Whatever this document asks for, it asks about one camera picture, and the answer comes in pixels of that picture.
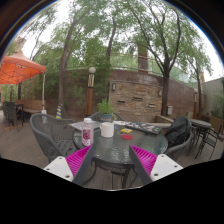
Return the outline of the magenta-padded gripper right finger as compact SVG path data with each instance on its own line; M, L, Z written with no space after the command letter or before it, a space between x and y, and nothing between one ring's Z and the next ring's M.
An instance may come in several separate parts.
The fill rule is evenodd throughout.
M134 145L129 146L129 155L143 185L147 185L182 169L182 166L167 155L155 155Z

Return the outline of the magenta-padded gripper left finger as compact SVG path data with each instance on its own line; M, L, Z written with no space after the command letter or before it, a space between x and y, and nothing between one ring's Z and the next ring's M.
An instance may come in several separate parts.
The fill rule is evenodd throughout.
M82 186L93 152L92 146L87 146L67 157L58 156L44 170Z

